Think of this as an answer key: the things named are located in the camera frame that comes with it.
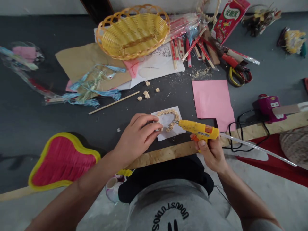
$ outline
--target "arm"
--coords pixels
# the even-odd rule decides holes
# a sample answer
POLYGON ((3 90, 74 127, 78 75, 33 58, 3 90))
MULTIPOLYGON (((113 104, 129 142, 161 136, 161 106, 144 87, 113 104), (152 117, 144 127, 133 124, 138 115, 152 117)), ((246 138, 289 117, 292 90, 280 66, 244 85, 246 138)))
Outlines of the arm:
POLYGON ((117 146, 81 178, 61 192, 27 227, 26 231, 75 230, 107 181, 143 154, 163 126, 154 115, 136 114, 117 146))
POLYGON ((217 172, 231 206, 241 220, 243 230, 248 230, 257 219, 268 220, 282 229, 264 201, 227 164, 220 138, 209 140, 208 143, 199 141, 195 144, 197 150, 201 149, 206 165, 217 172))

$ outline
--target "wicker basket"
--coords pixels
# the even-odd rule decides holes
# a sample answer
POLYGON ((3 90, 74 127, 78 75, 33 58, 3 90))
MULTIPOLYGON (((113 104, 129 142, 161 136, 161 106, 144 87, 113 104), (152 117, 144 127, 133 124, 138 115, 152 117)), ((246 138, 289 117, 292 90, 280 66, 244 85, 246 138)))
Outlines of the wicker basket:
POLYGON ((166 12, 146 4, 126 8, 105 18, 98 26, 96 39, 100 48, 112 58, 129 60, 148 55, 160 47, 169 31, 166 12))

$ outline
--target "red carton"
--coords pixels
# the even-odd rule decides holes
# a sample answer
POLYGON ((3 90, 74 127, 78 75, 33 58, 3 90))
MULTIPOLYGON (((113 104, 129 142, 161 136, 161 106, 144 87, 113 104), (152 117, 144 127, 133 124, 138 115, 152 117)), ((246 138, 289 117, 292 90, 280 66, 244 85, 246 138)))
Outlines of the red carton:
POLYGON ((250 3, 246 0, 229 0, 216 22, 212 37, 223 44, 244 16, 250 3))

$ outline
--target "yellow glue gun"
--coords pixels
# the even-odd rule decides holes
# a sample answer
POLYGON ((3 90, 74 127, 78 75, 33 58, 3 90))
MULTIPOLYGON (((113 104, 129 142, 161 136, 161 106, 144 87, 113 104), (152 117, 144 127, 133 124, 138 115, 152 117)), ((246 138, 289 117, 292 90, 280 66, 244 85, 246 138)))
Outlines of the yellow glue gun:
POLYGON ((189 131, 194 134, 192 140, 199 141, 205 140, 208 143, 208 139, 216 139, 219 136, 219 129, 214 128, 205 124, 189 121, 189 120, 173 120, 174 123, 178 124, 182 129, 189 131))

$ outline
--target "dark table surface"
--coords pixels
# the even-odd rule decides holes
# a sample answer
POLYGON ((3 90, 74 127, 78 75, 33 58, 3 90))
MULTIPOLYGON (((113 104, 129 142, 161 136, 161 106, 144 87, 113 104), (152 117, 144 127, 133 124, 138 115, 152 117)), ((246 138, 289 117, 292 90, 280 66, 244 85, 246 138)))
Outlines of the dark table surface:
MULTIPOLYGON (((225 45, 238 52, 254 57, 260 66, 249 63, 253 81, 240 88, 229 84, 231 105, 237 118, 253 109, 259 94, 279 96, 282 105, 308 101, 302 79, 307 77, 307 60, 299 55, 285 56, 276 41, 281 30, 292 29, 308 32, 307 13, 284 13, 282 18, 257 37, 250 37, 246 29, 238 25, 225 45)), ((50 86, 64 92, 68 77, 56 60, 55 53, 66 48, 94 42, 94 22, 88 16, 0 17, 0 45, 9 46, 14 41, 30 41, 40 47, 45 61, 40 69, 30 73, 50 86)), ((88 115, 94 108, 70 104, 44 106, 43 97, 27 86, 12 70, 0 64, 0 193, 27 186, 28 176, 37 162, 47 140, 59 132, 74 132, 85 146, 95 147, 104 154, 113 149, 123 130, 135 113, 151 113, 178 106, 184 119, 214 125, 213 119, 199 120, 193 101, 192 78, 206 67, 192 58, 193 68, 183 73, 151 80, 146 87, 140 83, 122 92, 122 97, 136 91, 160 88, 160 93, 150 99, 137 101, 131 97, 100 112, 88 115)), ((196 80, 223 80, 227 73, 225 65, 220 72, 210 71, 196 80)), ((101 105, 113 100, 102 98, 101 105)), ((183 143, 187 134, 157 142, 149 151, 183 143)))

